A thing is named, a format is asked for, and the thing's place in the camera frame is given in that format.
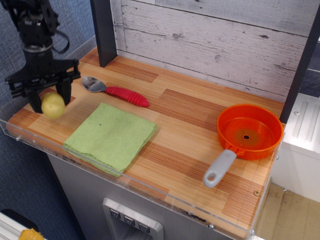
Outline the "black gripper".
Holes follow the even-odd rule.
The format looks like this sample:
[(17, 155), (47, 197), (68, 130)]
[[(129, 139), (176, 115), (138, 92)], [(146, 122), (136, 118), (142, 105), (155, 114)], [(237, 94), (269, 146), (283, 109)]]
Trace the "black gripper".
[(35, 113), (42, 114), (42, 102), (37, 91), (55, 86), (64, 105), (71, 101), (72, 82), (80, 77), (79, 61), (54, 59), (52, 50), (23, 51), (26, 63), (16, 73), (8, 76), (5, 83), (12, 97), (26, 97)]

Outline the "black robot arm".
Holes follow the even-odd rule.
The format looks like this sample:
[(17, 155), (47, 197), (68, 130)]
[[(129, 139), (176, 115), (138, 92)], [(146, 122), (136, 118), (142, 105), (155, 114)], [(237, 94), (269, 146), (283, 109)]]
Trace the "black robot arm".
[(19, 33), (25, 57), (24, 67), (5, 79), (12, 97), (26, 97), (36, 113), (42, 112), (40, 92), (54, 86), (64, 104), (71, 101), (71, 84), (80, 78), (79, 61), (54, 59), (52, 37), (60, 25), (48, 0), (3, 0)]

